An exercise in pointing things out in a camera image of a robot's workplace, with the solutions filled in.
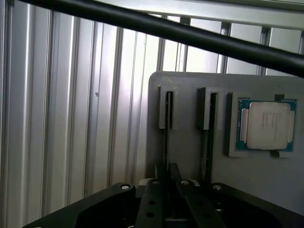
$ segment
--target gray plastic bracket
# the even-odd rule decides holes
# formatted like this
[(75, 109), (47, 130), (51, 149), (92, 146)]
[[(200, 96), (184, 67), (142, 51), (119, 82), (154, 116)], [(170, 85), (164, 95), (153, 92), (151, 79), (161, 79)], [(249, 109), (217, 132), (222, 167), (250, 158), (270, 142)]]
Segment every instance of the gray plastic bracket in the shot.
[(166, 128), (166, 95), (168, 92), (173, 93), (172, 104), (172, 129), (177, 129), (176, 113), (178, 111), (179, 88), (174, 85), (163, 85), (159, 87), (159, 102), (160, 102), (160, 115), (159, 115), (159, 128)]

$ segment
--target screw hole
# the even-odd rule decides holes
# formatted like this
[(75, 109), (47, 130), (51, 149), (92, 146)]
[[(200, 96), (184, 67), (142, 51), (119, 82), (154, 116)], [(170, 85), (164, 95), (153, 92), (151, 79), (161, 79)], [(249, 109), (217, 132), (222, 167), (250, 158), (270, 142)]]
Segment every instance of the screw hole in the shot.
[(154, 217), (154, 213), (148, 212), (148, 213), (147, 213), (147, 217), (148, 217), (148, 218), (153, 218), (153, 217)]
[(204, 217), (205, 219), (209, 219), (209, 218), (210, 218), (210, 214), (203, 214), (203, 217)]

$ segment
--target slot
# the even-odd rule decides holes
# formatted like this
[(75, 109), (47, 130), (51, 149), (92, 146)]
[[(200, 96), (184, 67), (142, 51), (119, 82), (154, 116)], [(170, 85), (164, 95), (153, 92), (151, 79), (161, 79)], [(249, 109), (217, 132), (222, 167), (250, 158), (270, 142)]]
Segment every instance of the slot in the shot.
[(215, 133), (215, 120), (216, 120), (216, 104), (217, 94), (211, 94), (210, 98), (210, 113), (209, 113), (209, 130), (206, 132), (206, 169), (205, 169), (205, 182), (207, 185), (211, 184), (212, 173), (212, 157), (213, 157), (213, 143)]
[(172, 117), (173, 117), (173, 92), (166, 93), (166, 124), (164, 129), (164, 158), (163, 163), (168, 169), (168, 157), (170, 151), (170, 129), (172, 128)]

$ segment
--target black bar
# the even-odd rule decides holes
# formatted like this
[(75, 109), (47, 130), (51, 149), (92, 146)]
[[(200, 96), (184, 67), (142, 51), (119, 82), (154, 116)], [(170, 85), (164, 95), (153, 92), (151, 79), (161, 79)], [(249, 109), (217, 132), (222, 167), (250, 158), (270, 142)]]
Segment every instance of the black bar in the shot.
[(198, 228), (225, 228), (225, 224), (209, 199), (190, 180), (176, 182), (180, 196), (185, 199), (189, 212)]
[(160, 179), (148, 181), (139, 206), (136, 228), (164, 227), (164, 188), (164, 183)]
[(304, 57), (94, 0), (21, 0), (304, 77)]

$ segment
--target black metal rod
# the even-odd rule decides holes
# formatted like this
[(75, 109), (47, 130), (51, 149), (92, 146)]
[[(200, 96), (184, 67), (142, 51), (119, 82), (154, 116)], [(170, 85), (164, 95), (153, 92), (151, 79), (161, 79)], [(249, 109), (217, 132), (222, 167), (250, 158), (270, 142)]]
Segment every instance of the black metal rod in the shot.
[(150, 16), (95, 0), (21, 0), (77, 17), (170, 39), (263, 67), (304, 77), (304, 56)]

